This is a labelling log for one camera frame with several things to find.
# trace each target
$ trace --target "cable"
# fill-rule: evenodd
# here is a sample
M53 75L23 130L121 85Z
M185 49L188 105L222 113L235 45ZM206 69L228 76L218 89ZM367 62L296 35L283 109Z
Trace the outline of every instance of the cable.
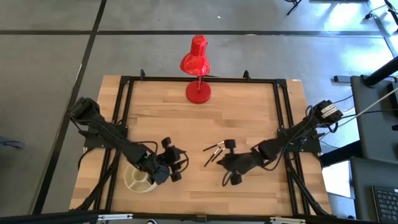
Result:
M76 208L76 210L87 210L89 209L90 205L94 202L94 198L96 198L100 192L101 189L103 189L105 183L108 181L109 177L114 173L115 171L115 163L116 163L116 156L113 157L113 160L109 167L106 169L104 176L99 178L98 183L95 185L93 191L87 196L87 198L83 201L83 203Z
M392 11L395 14L398 14L397 10L395 9L395 7L388 1L388 0L384 0L384 3L386 4L387 8Z
M151 154L156 155L157 148L158 148L158 144L157 144L157 142L155 142L155 141L138 141L138 142L128 141L128 140L126 140L126 139L121 139L121 138L117 137L117 136L116 136L115 134L113 134L108 128L106 128L105 126L103 126L101 123L99 123L99 122L97 122L97 121L85 120L85 119L80 119L80 120L73 120L73 119L71 119L71 122L79 129L80 132L82 132L82 130L81 130L81 129L78 127L78 125L75 123L75 122L77 122L77 121L80 121L80 122L87 122L87 123L95 123L95 124L97 124L98 126L100 126L101 128L103 128L105 131L107 131L110 135L112 135L112 137L114 137L114 138L116 138L117 140L123 142L124 144L131 144L131 143L136 143L136 144L152 143L152 144L155 144L155 146L156 146L155 152L152 151L152 150L150 150L150 149L147 149L147 151L150 152Z
M391 90L389 93L387 93L386 95L384 95L382 98L378 99L376 102L372 103L370 106L368 106L367 108L365 108L364 110L362 110L360 113L356 114L353 118L349 119L348 121L344 122L342 125L340 125L340 127L343 127L344 125L346 125L347 123L349 123L350 121L354 120L355 118L357 118L358 116L361 116L363 113L367 112L368 109L372 108L374 105L376 105L378 102L384 100L385 98L387 98L389 95L395 93L398 90L398 88L395 88L393 90ZM327 132L326 134L324 134L319 140L322 140L325 136L327 136L330 133Z
M294 152L294 154L293 154L293 158L291 158L291 159L290 159L290 161L293 161L293 160L295 160L298 154L299 154L299 152Z
M291 178L293 178L294 182L300 189L302 195L308 200L308 203L311 205L313 208L314 212L317 215L327 215L328 213L322 209L322 207L319 205L319 203L314 199L310 191L306 188L304 182L301 180L300 176L297 174L297 171L292 165L292 162L290 160L285 160L286 161L286 171L290 174Z
M363 113L363 114L368 114L368 113L379 113L379 112L390 112L390 111L397 111L397 110L398 110L398 109L367 111L367 112L365 112L365 113ZM352 116L356 116L356 114L347 115L347 116L344 116L344 117L341 117L341 118L342 118L342 119L343 119L343 118L350 118L350 117L352 117Z
M338 122L335 123L335 128L331 129L330 125L328 125L328 129L331 133L336 133L337 129L338 129Z
M312 109L312 105L308 106L308 107L305 109L305 115L306 115L306 116L308 116L308 109Z
M223 187L225 187L225 186L228 184L229 180L231 180L231 176L232 176L232 172L231 172L231 171L227 171L227 172L225 173L225 175L224 175L224 177L223 177L223 182L222 182Z
M275 166L274 166L273 168L270 168L270 169L268 169L268 168L266 168L266 167L261 167L261 168L263 168L263 169L266 170L266 171L273 171L273 170L279 165L280 159L282 158L282 155L285 153L285 151L286 151L287 147L289 146L290 142L291 142L291 141L293 140L293 138L296 137L296 135L297 135L299 132L301 132L301 130L303 130L303 129L310 123L310 121L312 120L313 115L315 114L315 108L314 108L313 106L310 105L310 106L307 107L307 109L306 109L305 111L307 112L309 108L312 109L311 118L300 128L300 130L298 130L298 131L287 141L286 145L284 146L284 148L281 150L281 152L280 152L280 154L279 154L279 158L278 158L278 160L277 160Z
M79 161L77 162L77 169L80 169L80 164L81 164L81 160L89 153L91 152L91 150L93 150L94 148L87 148L87 150L80 156Z
M393 80L394 80L396 83L398 83L398 78L397 78L397 77L389 76L389 77L387 77L387 78L393 78ZM350 109L348 109L348 110L346 110L346 111L343 111L342 113L343 113L344 115L346 115L346 114L350 113L351 111L353 111L354 109L355 109L355 106L351 107Z
M9 142L20 142L20 141L2 141L0 144L9 143Z
M182 173L184 170L186 170L189 165L189 157L187 156L187 153L183 152L182 154L184 154L184 156L187 158L187 163L185 164L185 167L182 170L180 170L180 173Z
M323 144L327 145L327 146L334 147L334 148L336 148L336 149L339 148L339 147L336 147L336 146L332 146L331 144L328 144L328 143L326 143L326 142L324 142L324 141L322 141L322 140L319 140L319 141L322 142Z
M312 154L318 159L319 163L321 164L321 169L323 169L322 160L319 158L319 156L315 152L313 152Z
M350 99L351 97L353 97L353 96L351 95L351 96L349 96L349 97L347 97L347 98L344 98L344 99L342 99L342 100L333 102L333 104L335 104L335 103L340 103L340 102L342 102L342 101L348 100L348 99Z

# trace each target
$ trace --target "metal bracket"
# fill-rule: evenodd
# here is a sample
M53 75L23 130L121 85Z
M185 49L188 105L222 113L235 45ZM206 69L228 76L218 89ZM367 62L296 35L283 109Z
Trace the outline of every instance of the metal bracket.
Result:
M287 129L278 129L277 135L278 138L283 138L286 135ZM312 130L308 133L308 138L305 143L301 146L300 149L297 147L288 147L287 152L311 152L311 153L319 153L321 152L321 145L319 143L318 138L313 138L312 136L317 136L317 130Z
M130 78L131 78L131 77L129 77L129 76L124 76L124 75L123 75L123 76L120 78L120 84L124 85L124 84L129 83Z
M98 221L132 219L132 214L98 215Z
M282 218L282 217L271 217L269 222L272 224L305 224L305 220L297 218Z
M140 76L141 80L144 80L144 77L146 76L144 69L141 69L141 71L139 72L139 76Z
M127 132L129 131L128 126L115 125L115 128L123 134L123 136L127 136ZM103 138L100 134L92 129L88 129L88 131L81 133L85 138L84 146L87 148L114 148L114 145L109 143L105 138Z
M284 78L277 78L275 79L276 83L278 83L278 85L280 85L282 88L287 88L287 83L286 83L286 79Z
M250 75L249 75L249 71L245 70L243 73L243 78L245 78L247 81L250 81Z
M206 223L207 216L205 214L197 215L197 222L198 223Z

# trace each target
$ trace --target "lamp base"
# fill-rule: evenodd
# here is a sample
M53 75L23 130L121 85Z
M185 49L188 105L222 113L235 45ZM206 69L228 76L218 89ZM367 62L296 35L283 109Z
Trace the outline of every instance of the lamp base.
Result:
M191 103L201 104L206 103L210 99L211 89L209 84L202 82L201 89L197 90L198 82L193 81L188 84L187 89L185 90L185 94L187 95L187 99L191 101Z

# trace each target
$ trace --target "red desk lamp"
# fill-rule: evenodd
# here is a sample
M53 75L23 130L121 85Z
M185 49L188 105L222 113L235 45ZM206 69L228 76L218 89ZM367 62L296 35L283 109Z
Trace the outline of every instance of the red desk lamp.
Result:
M196 35L192 39L191 51L182 59L180 68L185 73L196 75L198 80L188 84L185 94L192 103L205 103L210 99L209 84L202 81L202 76L210 73L210 64L206 52L207 40L204 35Z

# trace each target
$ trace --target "gray concrete floor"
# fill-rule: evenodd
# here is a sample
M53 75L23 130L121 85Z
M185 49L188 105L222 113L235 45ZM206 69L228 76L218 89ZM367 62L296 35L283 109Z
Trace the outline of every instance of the gray concrete floor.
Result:
M372 0L369 6L379 2ZM100 0L1 1L0 29L91 30L99 5ZM303 0L286 17L292 5L281 0L113 0L106 5L99 29L377 31L374 19L362 20L369 6L363 2ZM383 16L383 9L377 13L398 46L391 15ZM0 148L0 216L22 215L29 213L88 36L0 37L0 136L26 143L23 150ZM141 68L151 76L184 76L178 65L191 38L97 36L79 94L96 99L103 75L138 75ZM207 38L211 75L241 77L247 69L252 77L301 79L308 104L351 95L351 88L332 83L332 76L370 74L392 59L384 39L375 36ZM339 106L350 109L352 99ZM323 140L344 146L357 139L356 123L352 122ZM70 127L44 212L68 210L82 145L83 138ZM339 217L354 215L352 199L330 195L330 201Z

